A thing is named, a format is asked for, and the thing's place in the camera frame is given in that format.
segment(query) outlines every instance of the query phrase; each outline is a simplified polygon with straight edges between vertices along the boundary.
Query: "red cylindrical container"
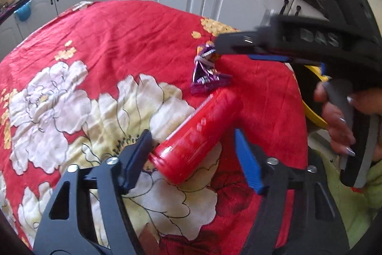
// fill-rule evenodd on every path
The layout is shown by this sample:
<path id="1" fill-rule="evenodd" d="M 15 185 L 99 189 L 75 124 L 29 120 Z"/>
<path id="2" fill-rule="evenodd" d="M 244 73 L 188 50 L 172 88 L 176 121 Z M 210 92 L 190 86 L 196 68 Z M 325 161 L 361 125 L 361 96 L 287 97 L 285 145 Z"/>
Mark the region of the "red cylindrical container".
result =
<path id="1" fill-rule="evenodd" d="M 243 104 L 228 89 L 217 89 L 149 155 L 174 184 L 185 181 L 236 119 Z"/>

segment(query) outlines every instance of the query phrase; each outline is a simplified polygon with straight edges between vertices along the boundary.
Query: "hand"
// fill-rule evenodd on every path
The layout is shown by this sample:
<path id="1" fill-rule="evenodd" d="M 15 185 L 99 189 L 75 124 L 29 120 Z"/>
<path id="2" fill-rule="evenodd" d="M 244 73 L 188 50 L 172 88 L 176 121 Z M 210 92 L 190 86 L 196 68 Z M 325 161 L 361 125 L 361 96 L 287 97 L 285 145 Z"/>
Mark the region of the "hand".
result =
<path id="1" fill-rule="evenodd" d="M 314 100 L 324 103 L 322 117 L 327 122 L 327 129 L 332 138 L 330 145 L 339 154 L 355 156 L 350 146 L 355 143 L 353 132 L 346 124 L 341 110 L 328 102 L 328 95 L 323 83 L 318 83 L 314 92 Z M 382 114 L 382 89 L 369 89 L 352 94 L 348 97 L 349 103 L 364 114 Z M 376 145 L 372 160 L 382 159 L 382 147 L 380 142 Z"/>

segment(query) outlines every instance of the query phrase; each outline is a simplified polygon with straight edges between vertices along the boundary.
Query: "red bedspread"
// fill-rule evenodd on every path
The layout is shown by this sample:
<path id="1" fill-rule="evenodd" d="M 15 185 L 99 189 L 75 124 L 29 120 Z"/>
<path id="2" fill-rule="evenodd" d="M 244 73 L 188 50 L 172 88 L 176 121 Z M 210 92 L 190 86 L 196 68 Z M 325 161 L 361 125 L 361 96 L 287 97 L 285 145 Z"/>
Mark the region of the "red bedspread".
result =
<path id="1" fill-rule="evenodd" d="M 98 165 L 149 128 L 161 142 L 205 97 L 190 94 L 198 44 L 224 25 L 142 1 L 83 5 L 60 15 L 0 64 L 0 205 L 23 241 L 33 245 L 52 188 L 67 166 Z M 223 56 L 242 96 L 238 116 L 248 139 L 269 156 L 307 164 L 302 101 L 280 63 Z M 92 193 L 100 244 L 108 246 Z M 174 186 L 147 163 L 124 198 L 137 232 L 151 223 L 162 254 L 238 254 L 260 197 L 246 185 L 232 129 L 196 173 Z M 278 245 L 286 241 L 293 194 Z"/>

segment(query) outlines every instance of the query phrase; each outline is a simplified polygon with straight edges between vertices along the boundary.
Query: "candy wrapper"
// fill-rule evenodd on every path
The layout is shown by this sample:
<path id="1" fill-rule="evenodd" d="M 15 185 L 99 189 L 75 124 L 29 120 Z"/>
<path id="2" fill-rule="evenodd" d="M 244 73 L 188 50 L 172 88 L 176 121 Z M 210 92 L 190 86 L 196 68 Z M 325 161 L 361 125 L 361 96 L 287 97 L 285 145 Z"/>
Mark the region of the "candy wrapper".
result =
<path id="1" fill-rule="evenodd" d="M 192 94 L 207 94 L 231 83 L 231 75 L 223 74 L 215 69 L 215 61 L 220 55 L 215 52 L 213 44 L 198 46 L 196 52 L 191 83 Z"/>

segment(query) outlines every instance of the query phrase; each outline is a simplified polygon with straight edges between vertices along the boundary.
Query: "green sleeve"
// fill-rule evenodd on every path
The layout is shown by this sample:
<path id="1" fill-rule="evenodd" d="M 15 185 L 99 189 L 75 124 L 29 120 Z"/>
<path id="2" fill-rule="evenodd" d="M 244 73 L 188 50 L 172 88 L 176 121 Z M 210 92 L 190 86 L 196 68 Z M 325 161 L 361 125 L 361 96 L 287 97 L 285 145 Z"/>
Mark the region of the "green sleeve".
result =
<path id="1" fill-rule="evenodd" d="M 321 155 L 321 158 L 324 163 L 329 190 L 345 225 L 349 245 L 353 247 L 364 235 L 372 221 L 372 214 L 368 208 L 366 197 L 364 194 L 353 192 L 351 188 L 344 186 L 340 182 L 340 173 L 335 166 L 325 156 Z"/>
<path id="2" fill-rule="evenodd" d="M 382 207 L 382 161 L 370 168 L 362 191 L 369 207 L 372 209 Z"/>

